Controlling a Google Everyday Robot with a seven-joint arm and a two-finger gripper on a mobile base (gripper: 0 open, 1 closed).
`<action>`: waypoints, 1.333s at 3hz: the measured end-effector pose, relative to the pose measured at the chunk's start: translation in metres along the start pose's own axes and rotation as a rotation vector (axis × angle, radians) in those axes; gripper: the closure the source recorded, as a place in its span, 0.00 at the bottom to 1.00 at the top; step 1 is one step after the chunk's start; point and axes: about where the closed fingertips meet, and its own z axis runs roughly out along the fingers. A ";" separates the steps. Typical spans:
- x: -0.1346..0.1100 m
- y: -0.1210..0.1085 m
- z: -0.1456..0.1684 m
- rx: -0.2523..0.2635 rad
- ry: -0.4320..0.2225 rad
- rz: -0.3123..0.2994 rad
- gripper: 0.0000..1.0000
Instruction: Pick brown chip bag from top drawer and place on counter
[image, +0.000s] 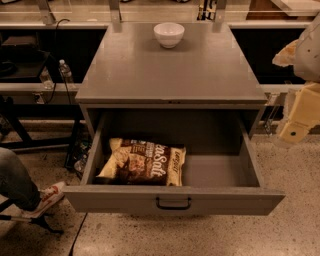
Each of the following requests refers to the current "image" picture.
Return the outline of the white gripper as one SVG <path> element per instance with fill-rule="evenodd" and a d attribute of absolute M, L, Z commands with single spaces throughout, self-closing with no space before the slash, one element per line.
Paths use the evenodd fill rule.
<path fill-rule="evenodd" d="M 272 59 L 274 65 L 287 67 L 294 64 L 298 40 L 280 50 Z M 320 124 L 320 84 L 307 82 L 298 91 L 291 90 L 285 99 L 283 119 L 278 126 L 278 138 L 286 144 L 301 142 Z"/>

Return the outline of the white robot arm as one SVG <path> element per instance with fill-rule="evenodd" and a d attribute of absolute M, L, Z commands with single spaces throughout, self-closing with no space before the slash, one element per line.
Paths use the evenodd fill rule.
<path fill-rule="evenodd" d="M 301 89 L 287 94 L 284 118 L 276 131 L 277 140 L 289 147 L 301 142 L 320 124 L 320 15 L 298 39 L 280 50 L 272 63 L 292 66 L 294 74 L 305 81 Z"/>

